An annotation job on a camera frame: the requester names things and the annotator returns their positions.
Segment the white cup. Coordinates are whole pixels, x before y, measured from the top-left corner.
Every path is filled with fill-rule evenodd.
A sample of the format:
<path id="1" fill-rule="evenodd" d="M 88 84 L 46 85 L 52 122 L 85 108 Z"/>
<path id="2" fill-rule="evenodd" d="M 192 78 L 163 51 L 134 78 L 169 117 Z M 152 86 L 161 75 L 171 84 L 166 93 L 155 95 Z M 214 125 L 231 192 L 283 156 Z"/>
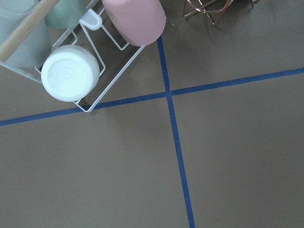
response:
<path id="1" fill-rule="evenodd" d="M 100 67 L 95 56 L 77 45 L 64 45 L 54 50 L 41 70 L 45 90 L 63 102 L 84 98 L 95 88 L 99 77 Z"/>

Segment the pink cup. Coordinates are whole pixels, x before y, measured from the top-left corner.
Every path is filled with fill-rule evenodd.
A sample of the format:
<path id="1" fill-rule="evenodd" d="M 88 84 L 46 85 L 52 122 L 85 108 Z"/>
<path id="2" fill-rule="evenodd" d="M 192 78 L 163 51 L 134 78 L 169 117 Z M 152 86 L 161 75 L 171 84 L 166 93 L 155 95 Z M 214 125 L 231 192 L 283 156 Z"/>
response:
<path id="1" fill-rule="evenodd" d="M 131 45 L 149 45 L 164 31 L 166 15 L 159 0 L 104 0 L 102 4 L 118 32 Z"/>

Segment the green cup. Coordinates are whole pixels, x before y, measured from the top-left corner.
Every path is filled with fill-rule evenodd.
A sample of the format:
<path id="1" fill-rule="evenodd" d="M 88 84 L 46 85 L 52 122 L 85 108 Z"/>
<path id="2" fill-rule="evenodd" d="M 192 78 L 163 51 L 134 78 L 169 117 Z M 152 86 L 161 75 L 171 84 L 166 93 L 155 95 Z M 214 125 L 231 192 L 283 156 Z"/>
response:
<path id="1" fill-rule="evenodd" d="M 54 29 L 73 28 L 85 12 L 84 0 L 60 0 L 46 16 L 46 25 Z"/>

